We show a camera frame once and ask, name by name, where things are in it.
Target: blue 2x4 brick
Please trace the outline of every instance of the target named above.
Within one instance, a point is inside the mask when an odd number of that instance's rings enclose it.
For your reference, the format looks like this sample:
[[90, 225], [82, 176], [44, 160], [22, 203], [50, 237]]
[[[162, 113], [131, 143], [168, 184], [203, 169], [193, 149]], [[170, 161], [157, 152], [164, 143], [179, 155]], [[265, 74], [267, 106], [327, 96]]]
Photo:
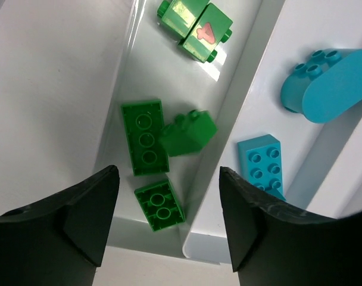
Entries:
[[264, 135], [241, 141], [238, 151], [244, 179], [272, 195], [275, 190], [283, 195], [282, 151], [276, 138]]

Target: green sloped brick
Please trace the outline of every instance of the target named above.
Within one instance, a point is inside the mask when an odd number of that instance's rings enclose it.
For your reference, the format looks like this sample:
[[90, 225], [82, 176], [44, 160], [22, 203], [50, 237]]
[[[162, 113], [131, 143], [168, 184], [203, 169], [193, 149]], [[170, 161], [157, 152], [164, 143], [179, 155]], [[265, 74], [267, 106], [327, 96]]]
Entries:
[[217, 127], [207, 111], [179, 114], [167, 125], [159, 142], [170, 157], [200, 152], [216, 134]]

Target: green brick with number 4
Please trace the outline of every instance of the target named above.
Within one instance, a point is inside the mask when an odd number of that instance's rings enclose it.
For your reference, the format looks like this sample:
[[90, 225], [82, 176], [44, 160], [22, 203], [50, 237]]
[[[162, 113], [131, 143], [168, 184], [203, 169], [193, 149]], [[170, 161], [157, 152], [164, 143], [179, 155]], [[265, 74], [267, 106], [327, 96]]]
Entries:
[[211, 63], [217, 56], [216, 46], [220, 42], [225, 43], [231, 37], [232, 24], [233, 21], [229, 17], [210, 3], [180, 45], [202, 63]]

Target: lego stud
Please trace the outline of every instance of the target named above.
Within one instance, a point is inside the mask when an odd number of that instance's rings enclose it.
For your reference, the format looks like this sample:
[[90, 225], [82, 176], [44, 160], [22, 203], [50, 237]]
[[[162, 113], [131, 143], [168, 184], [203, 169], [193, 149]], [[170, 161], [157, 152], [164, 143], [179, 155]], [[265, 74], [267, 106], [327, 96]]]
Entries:
[[323, 52], [322, 49], [320, 49], [312, 54], [311, 59], [315, 63], [319, 63], [324, 60], [324, 57], [325, 57], [325, 53]]
[[282, 183], [278, 179], [273, 179], [270, 182], [271, 189], [279, 189], [282, 186]]
[[180, 128], [183, 128], [183, 125], [185, 123], [185, 115], [183, 114], [178, 114], [175, 118], [174, 118], [174, 123], [178, 126], [180, 126]]
[[311, 66], [307, 69], [308, 77], [311, 80], [314, 80], [315, 78], [319, 77], [322, 73], [323, 73], [323, 70], [318, 64], [314, 64], [313, 66]]
[[276, 158], [278, 158], [280, 156], [280, 152], [275, 147], [270, 147], [267, 150], [267, 156], [269, 156], [272, 159], [276, 159]]
[[168, 219], [171, 215], [170, 210], [166, 207], [162, 207], [157, 210], [156, 215], [159, 219]]
[[155, 144], [155, 138], [150, 133], [143, 133], [139, 137], [139, 144], [144, 148], [152, 147]]
[[218, 52], [216, 50], [214, 50], [213, 52], [211, 52], [211, 54], [209, 55], [209, 57], [207, 58], [207, 62], [208, 63], [212, 63], [217, 56]]
[[154, 194], [151, 196], [151, 198], [149, 199], [149, 201], [151, 202], [151, 204], [153, 204], [155, 207], [159, 207], [162, 206], [165, 203], [165, 198], [163, 195], [161, 194]]
[[189, 117], [192, 119], [192, 120], [196, 120], [198, 117], [199, 117], [199, 112], [198, 110], [194, 109], [192, 111], [189, 112]]
[[164, 17], [165, 12], [168, 10], [169, 6], [170, 6], [170, 3], [168, 1], [163, 1], [163, 3], [161, 3], [160, 7], [158, 7], [157, 16], [159, 18]]
[[328, 63], [328, 66], [332, 67], [333, 65], [341, 61], [341, 54], [339, 51], [332, 51], [325, 56], [325, 59]]
[[258, 189], [261, 189], [262, 191], [265, 190], [265, 187], [262, 184], [255, 184], [254, 186], [256, 186]]
[[259, 168], [255, 168], [255, 169], [252, 169], [252, 170], [251, 170], [250, 175], [251, 175], [253, 178], [260, 179], [260, 178], [263, 177], [263, 172], [262, 172]]
[[295, 67], [294, 73], [298, 75], [304, 75], [307, 71], [307, 65], [306, 64], [298, 64]]
[[156, 163], [157, 155], [153, 151], [145, 151], [141, 159], [145, 164], [151, 165]]
[[151, 116], [147, 115], [147, 114], [140, 114], [137, 118], [136, 118], [136, 126], [140, 129], [140, 130], [147, 130], [152, 126], [152, 119]]
[[258, 152], [252, 152], [248, 156], [248, 159], [253, 163], [259, 163], [262, 160], [262, 157], [260, 156], [260, 154]]
[[269, 165], [269, 167], [267, 168], [267, 170], [271, 173], [271, 174], [279, 174], [280, 173], [280, 167], [278, 164], [271, 164]]
[[226, 43], [230, 39], [232, 34], [233, 31], [231, 31], [230, 29], [227, 30], [227, 32], [223, 35], [221, 42]]

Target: white divider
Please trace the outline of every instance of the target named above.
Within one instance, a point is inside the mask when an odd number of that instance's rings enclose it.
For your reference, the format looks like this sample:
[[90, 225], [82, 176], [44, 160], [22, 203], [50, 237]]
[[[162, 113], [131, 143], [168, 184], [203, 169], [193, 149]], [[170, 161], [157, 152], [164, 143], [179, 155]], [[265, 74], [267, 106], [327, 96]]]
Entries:
[[338, 217], [362, 184], [362, 118], [307, 210]]

